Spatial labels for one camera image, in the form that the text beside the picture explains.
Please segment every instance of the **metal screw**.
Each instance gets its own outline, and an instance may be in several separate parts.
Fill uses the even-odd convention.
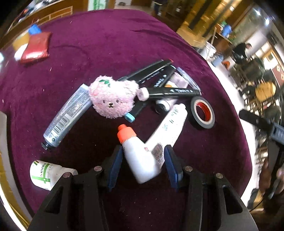
[[[94,170],[96,171],[96,172],[99,172],[99,171],[101,171],[103,168],[101,167],[101,166],[95,166],[94,167]]]
[[[224,176],[223,176],[223,174],[221,174],[221,173],[217,173],[217,174],[216,174],[216,177],[217,177],[218,179],[222,179]]]
[[[65,173],[63,173],[63,177],[64,178],[68,178],[68,177],[70,177],[71,176],[71,172],[65,172]]]
[[[193,168],[191,166],[185,166],[185,171],[187,172],[191,172],[193,170]]]

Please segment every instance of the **plush toy face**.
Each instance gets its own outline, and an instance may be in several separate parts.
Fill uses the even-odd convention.
[[[89,96],[100,115],[117,118],[131,111],[138,88],[135,81],[115,81],[112,77],[100,76],[89,86]]]

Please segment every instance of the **blue container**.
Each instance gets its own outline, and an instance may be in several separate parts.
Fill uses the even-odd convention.
[[[224,60],[223,55],[216,55],[216,58],[211,62],[214,67],[217,67]]]
[[[41,33],[41,29],[36,24],[33,24],[29,28],[29,34],[39,34],[39,33]]]
[[[226,25],[221,35],[227,37],[231,32],[232,32],[232,27],[230,25]]]

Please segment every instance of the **black cap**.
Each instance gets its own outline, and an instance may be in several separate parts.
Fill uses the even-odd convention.
[[[48,149],[52,149],[52,148],[54,148],[54,146],[51,146],[50,144],[48,144],[46,141],[43,141],[42,143],[41,143],[41,146],[44,148],[44,150],[48,150]]]
[[[165,105],[163,104],[156,104],[155,106],[155,111],[158,113],[158,114],[165,114],[167,111],[166,111],[166,107]]]

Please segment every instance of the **white bottle with green label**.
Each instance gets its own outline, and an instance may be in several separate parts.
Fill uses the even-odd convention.
[[[77,170],[72,168],[35,160],[30,168],[30,177],[34,185],[50,191],[65,172],[78,174]]]

